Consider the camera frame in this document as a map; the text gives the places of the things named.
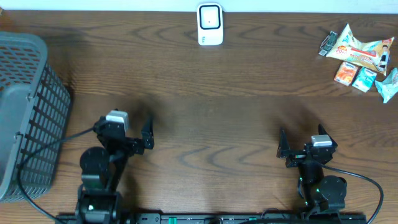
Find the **cream snack bag blue trim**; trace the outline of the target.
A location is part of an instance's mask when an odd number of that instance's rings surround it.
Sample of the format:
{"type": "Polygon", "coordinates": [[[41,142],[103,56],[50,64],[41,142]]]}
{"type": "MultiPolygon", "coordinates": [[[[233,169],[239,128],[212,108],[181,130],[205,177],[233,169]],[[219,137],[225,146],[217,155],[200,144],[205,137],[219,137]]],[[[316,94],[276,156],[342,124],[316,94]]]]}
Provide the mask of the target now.
{"type": "Polygon", "coordinates": [[[386,76],[390,60],[391,45],[395,37],[373,42],[361,42],[352,33],[347,23],[326,57],[365,67],[386,76]]]}

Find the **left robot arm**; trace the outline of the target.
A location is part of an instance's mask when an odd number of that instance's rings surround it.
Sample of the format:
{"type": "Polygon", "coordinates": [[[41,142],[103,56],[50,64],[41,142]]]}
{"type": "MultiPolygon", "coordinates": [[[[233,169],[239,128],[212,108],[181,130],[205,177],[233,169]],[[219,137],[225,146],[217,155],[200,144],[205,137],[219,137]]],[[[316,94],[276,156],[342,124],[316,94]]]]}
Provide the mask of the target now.
{"type": "Polygon", "coordinates": [[[141,138],[126,136],[124,121],[100,117],[93,126],[101,147],[91,147],[80,157],[82,184],[75,217],[77,223],[132,223],[134,215],[121,208],[117,187],[130,157],[154,148],[153,117],[141,129],[141,138]]]}

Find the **teal tissue pack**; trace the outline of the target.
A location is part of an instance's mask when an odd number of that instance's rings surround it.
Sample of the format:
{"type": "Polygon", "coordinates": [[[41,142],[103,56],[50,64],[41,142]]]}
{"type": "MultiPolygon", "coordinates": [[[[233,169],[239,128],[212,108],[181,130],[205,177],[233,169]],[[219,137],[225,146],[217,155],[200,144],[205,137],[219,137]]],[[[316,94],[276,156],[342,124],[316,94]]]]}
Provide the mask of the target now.
{"type": "Polygon", "coordinates": [[[376,76],[376,72],[363,67],[359,70],[352,86],[366,93],[371,89],[376,76]]]}

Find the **light teal crinkled packet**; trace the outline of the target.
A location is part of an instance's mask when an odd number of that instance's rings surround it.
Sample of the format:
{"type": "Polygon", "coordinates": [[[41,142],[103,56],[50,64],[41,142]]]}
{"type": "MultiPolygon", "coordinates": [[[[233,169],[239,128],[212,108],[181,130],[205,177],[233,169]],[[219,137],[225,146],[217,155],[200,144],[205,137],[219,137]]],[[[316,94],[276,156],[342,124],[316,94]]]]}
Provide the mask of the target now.
{"type": "Polygon", "coordinates": [[[397,93],[397,68],[393,68],[388,76],[382,81],[375,81],[378,93],[386,104],[397,93]]]}

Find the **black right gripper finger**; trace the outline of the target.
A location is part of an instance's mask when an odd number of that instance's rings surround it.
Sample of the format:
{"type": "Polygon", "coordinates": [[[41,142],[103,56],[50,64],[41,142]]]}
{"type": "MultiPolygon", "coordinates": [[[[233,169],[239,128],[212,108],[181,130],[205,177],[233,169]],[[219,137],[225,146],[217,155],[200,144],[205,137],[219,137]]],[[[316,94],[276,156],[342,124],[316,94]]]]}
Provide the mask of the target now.
{"type": "Polygon", "coordinates": [[[326,132],[325,128],[323,127],[322,124],[318,125],[318,134],[319,135],[328,135],[328,133],[326,132]]]}
{"type": "Polygon", "coordinates": [[[285,131],[283,128],[280,128],[280,133],[279,133],[279,145],[277,148],[277,157],[278,158],[285,158],[289,155],[290,153],[290,146],[289,142],[287,140],[287,136],[285,134],[285,131]]]}

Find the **orange white tissue pack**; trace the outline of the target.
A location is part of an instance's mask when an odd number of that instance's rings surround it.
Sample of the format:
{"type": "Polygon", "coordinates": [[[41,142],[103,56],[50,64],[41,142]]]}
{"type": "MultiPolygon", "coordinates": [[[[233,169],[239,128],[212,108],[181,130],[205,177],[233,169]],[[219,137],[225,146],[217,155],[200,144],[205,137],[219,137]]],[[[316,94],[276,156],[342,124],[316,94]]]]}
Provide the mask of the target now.
{"type": "Polygon", "coordinates": [[[342,62],[334,77],[334,81],[343,84],[344,86],[350,86],[357,71],[357,66],[348,62],[342,62]]]}

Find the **dark green square packet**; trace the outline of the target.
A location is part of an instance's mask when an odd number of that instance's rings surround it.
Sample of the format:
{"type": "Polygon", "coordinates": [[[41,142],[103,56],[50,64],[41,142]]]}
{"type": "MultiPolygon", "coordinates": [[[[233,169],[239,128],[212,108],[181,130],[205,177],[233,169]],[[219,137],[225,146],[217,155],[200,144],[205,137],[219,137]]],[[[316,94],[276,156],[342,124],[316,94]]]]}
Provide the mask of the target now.
{"type": "Polygon", "coordinates": [[[331,31],[321,43],[318,54],[321,56],[325,56],[335,45],[337,38],[338,34],[331,31]]]}

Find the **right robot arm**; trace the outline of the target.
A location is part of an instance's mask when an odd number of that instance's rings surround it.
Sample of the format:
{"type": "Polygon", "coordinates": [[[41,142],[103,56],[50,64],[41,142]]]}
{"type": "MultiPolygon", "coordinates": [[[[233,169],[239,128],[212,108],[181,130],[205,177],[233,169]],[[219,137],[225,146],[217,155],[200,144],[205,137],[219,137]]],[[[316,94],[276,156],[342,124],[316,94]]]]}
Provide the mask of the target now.
{"type": "Polygon", "coordinates": [[[302,150],[291,149],[285,131],[280,130],[277,157],[285,159],[287,168],[296,167],[299,171],[298,191],[305,200],[305,218],[321,213],[337,213],[345,208],[345,179],[324,175],[323,172],[323,166],[332,160],[337,146],[322,125],[318,126],[318,134],[312,136],[302,150]]]}

